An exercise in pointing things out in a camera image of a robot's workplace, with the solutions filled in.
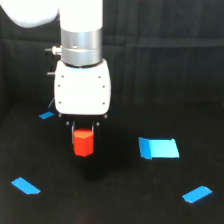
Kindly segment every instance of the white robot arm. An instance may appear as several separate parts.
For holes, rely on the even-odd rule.
[[[0,0],[0,5],[8,17],[23,28],[50,23],[59,12],[57,1]]]
[[[103,0],[0,0],[0,5],[23,28],[50,23],[60,14],[61,46],[51,49],[61,56],[53,73],[55,107],[71,116],[106,115],[111,80],[102,58]]]

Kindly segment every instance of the red block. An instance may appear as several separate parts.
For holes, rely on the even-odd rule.
[[[90,129],[74,131],[74,152],[77,156],[89,156],[94,152],[94,135]]]

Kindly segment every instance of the blue paper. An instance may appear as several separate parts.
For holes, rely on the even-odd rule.
[[[152,159],[148,139],[139,138],[139,147],[140,147],[141,157],[145,159]]]
[[[21,191],[23,191],[25,194],[39,194],[40,190],[38,190],[36,187],[28,183],[23,178],[18,178],[12,182],[12,184],[19,188]]]
[[[174,139],[149,140],[152,158],[179,158],[179,152]]]
[[[212,193],[210,189],[207,187],[201,186],[185,195],[182,197],[184,198],[185,201],[189,203],[194,203],[195,201],[198,201],[199,199],[205,197],[206,195]]]
[[[54,116],[53,113],[47,112],[45,114],[40,115],[39,117],[42,118],[42,119],[47,119],[47,118],[52,117],[52,116]]]

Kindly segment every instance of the black surface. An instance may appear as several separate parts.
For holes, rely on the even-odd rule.
[[[103,124],[87,159],[73,156],[70,130],[41,120],[44,107],[14,104],[0,129],[1,223],[223,223],[224,107],[131,107]],[[175,138],[180,159],[140,158],[138,137]],[[41,190],[27,196],[11,181]],[[182,195],[214,191],[195,204]]]
[[[0,40],[0,126],[11,106],[9,96],[7,94],[7,85],[5,82],[5,77],[2,69],[3,57],[1,52],[2,52],[2,41]]]

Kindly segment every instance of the black background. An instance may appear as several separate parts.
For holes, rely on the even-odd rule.
[[[224,2],[104,0],[103,55],[116,117],[96,153],[74,157],[70,129],[41,120],[53,98],[59,22],[15,25],[0,8],[1,223],[223,223]],[[138,137],[175,138],[180,159],[140,158]],[[26,196],[23,177],[41,190]],[[207,186],[190,205],[182,195]]]

